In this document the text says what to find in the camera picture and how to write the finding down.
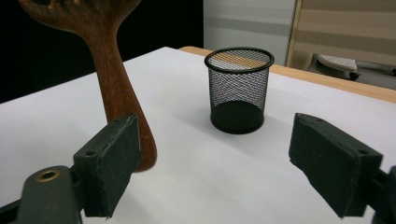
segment black background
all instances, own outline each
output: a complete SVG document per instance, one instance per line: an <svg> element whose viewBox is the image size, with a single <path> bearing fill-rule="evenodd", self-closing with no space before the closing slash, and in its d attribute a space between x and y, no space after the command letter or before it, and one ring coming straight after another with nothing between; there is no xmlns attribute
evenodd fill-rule
<svg viewBox="0 0 396 224"><path fill-rule="evenodd" d="M0 7L0 103L94 72L91 53L77 35L34 21L17 0ZM202 0L142 0L118 32L126 61L162 47L202 47Z"/></svg>

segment white table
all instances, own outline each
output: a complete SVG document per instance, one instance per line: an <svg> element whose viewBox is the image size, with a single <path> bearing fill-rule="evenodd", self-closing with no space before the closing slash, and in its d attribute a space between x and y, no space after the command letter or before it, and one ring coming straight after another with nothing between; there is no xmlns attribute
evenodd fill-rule
<svg viewBox="0 0 396 224"><path fill-rule="evenodd" d="M84 223L371 223L341 220L289 162L296 112L326 119L396 164L396 104L270 74L265 122L223 133L209 121L204 57L162 48L125 62L158 148L151 169L133 174L114 217ZM106 125L96 74L0 105L0 205L23 181L73 155Z"/></svg>

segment white wall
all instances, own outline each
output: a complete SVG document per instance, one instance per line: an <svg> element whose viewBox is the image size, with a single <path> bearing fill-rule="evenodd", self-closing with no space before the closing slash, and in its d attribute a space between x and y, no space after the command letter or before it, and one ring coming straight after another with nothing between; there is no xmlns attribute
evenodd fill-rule
<svg viewBox="0 0 396 224"><path fill-rule="evenodd" d="M204 48L256 47L286 63L294 0L204 0Z"/></svg>

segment wooden table edge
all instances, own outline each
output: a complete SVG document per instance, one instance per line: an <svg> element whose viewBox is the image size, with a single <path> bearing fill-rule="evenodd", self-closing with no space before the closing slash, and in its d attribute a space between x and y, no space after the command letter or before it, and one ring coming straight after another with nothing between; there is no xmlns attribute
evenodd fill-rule
<svg viewBox="0 0 396 224"><path fill-rule="evenodd" d="M193 53L201 56L206 56L212 50L201 49L193 46L186 46L179 50ZM305 72L298 69L293 69L281 65L274 64L270 67L270 72L276 73L285 77L297 78L304 81L309 81L319 85L335 88L341 91L349 91L360 95L372 97L378 100L396 103L396 91L381 88L377 86L367 85L350 80L344 80L336 77L328 77L320 74Z"/></svg>

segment wooden spoon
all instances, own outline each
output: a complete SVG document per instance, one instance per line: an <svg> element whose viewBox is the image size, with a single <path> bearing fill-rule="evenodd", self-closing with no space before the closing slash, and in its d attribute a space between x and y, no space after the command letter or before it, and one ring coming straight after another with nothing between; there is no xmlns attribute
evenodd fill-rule
<svg viewBox="0 0 396 224"><path fill-rule="evenodd" d="M140 0L18 0L34 20L79 35L91 50L107 122L137 114L143 160L137 172L151 168L157 148L134 94L117 46L117 32Z"/></svg>

